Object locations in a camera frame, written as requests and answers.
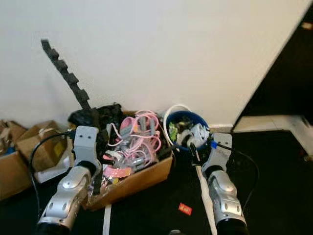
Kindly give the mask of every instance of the black cable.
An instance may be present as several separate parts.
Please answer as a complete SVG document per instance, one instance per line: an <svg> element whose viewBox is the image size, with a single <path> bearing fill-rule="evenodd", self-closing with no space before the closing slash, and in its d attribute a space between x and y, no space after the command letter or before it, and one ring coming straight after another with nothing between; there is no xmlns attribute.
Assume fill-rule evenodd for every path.
<svg viewBox="0 0 313 235"><path fill-rule="evenodd" d="M258 184L258 182L259 182L259 179L260 179L260 170L259 170L259 167L258 167L257 163L256 163L249 155L247 155L247 154L245 154L245 153L243 153L243 152L241 152L241 151L238 151L238 150L236 150L236 149L233 149L233 148L230 148L230 147L221 145L220 143L216 143L216 145L219 146L219 147L221 147L221 148L224 148L224 149L227 149L227 150L236 152L236 153L238 153L238 154L240 154L240 155L246 157L249 161L251 161L251 162L253 163L253 165L254 165L254 167L255 167L255 169L256 169L257 177L256 177L256 179L255 179L255 181L254 181L254 185L253 185L252 189L250 190L250 193L248 194L248 197L246 198L246 201L245 201L245 203L244 203L243 211L245 211L246 206L247 206L247 204L248 204L248 201L250 200L250 197L252 196L254 190L256 189L256 186L257 186L257 184Z"/></svg>
<svg viewBox="0 0 313 235"><path fill-rule="evenodd" d="M34 190L35 190L35 193L36 193L37 221L39 221L40 216L41 216L41 207L40 207L40 199L39 199L39 194L38 194L38 189L37 189L37 183L36 183L36 180L34 178L33 159L34 159L35 152L40 147L40 145L42 145L44 142L48 141L49 139L52 139L52 138L57 137L57 136L67 136L70 133L71 132L58 133L58 134L54 134L54 135L51 135L51 136L48 136L48 137L42 139L38 144L36 144L36 146L34 147L33 151L30 154L30 158L29 158L29 162L28 162L28 171L29 171L29 174L30 174L31 183L34 186Z"/></svg>

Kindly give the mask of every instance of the pile of cardboard boxes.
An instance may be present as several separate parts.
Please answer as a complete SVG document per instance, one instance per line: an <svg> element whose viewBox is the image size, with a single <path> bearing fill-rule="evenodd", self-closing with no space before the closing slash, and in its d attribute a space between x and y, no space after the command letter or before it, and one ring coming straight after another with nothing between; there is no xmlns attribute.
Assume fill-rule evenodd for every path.
<svg viewBox="0 0 313 235"><path fill-rule="evenodd" d="M31 186L27 170L30 153L40 140L58 132L54 121L46 121L27 130L16 122L0 120L0 200ZM62 137L52 138L41 145L33 160L35 171L55 166L66 146L67 141Z"/></svg>

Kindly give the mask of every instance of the white plastic item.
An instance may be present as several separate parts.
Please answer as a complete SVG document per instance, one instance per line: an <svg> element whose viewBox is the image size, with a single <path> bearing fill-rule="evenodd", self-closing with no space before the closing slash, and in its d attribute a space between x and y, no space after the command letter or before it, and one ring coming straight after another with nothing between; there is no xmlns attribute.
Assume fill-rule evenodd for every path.
<svg viewBox="0 0 313 235"><path fill-rule="evenodd" d="M193 136L195 137L195 139L197 140L197 143L199 145L198 147L203 145L207 141L210 135L210 132L207 130L207 128L201 125L200 123L194 125L194 127L191 128L191 132Z"/></svg>
<svg viewBox="0 0 313 235"><path fill-rule="evenodd" d="M168 142L171 145L174 145L174 144L171 141L171 138L169 137L169 135L167 133L166 121L167 121L168 116L172 113L173 109L175 109L175 108L183 108L183 109L191 112L191 110L186 105L183 105L183 104L173 105L172 107L170 107L168 110L165 111L164 117L163 117L163 129L164 129L165 138L168 140Z"/></svg>
<svg viewBox="0 0 313 235"><path fill-rule="evenodd" d="M64 151L61 159L59 160L58 164L54 167L48 168L46 170L36 172L34 174L36 180L38 183L46 182L54 177L57 177L58 175L61 175L70 167L74 166L74 155L72 154L71 150L73 148L71 140L67 139L67 148Z"/></svg>

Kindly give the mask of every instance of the white wall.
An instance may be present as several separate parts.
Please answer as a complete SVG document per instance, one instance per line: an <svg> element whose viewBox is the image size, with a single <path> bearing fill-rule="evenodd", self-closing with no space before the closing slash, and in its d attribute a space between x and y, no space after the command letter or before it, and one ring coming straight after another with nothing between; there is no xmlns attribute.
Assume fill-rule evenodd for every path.
<svg viewBox="0 0 313 235"><path fill-rule="evenodd" d="M80 108L48 38L91 106L184 103L233 124L310 0L2 0L0 118L66 123Z"/></svg>

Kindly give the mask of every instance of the cardboard box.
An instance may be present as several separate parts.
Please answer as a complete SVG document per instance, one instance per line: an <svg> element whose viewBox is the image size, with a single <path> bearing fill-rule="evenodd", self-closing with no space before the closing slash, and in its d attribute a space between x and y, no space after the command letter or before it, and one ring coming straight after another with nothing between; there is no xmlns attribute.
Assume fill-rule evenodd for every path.
<svg viewBox="0 0 313 235"><path fill-rule="evenodd" d="M92 200L88 202L87 208L92 211L103 208L108 204L117 202L127 196L166 180L170 173L172 160L173 156L171 153L170 157L130 175L116 185L110 185L109 189L102 188L100 195L93 196Z"/></svg>
<svg viewBox="0 0 313 235"><path fill-rule="evenodd" d="M6 124L10 128L11 140L14 144L16 144L19 137L21 137L27 131L27 129L14 121L8 121Z"/></svg>
<svg viewBox="0 0 313 235"><path fill-rule="evenodd" d="M26 131L17 140L17 148L29 161L33 148L42 139L58 133L58 126L54 121L39 123ZM36 151L33 167L35 171L42 171L55 166L64 150L66 149L66 138L55 137L42 144Z"/></svg>
<svg viewBox="0 0 313 235"><path fill-rule="evenodd" d="M31 186L27 167L18 151L0 157L0 200Z"/></svg>

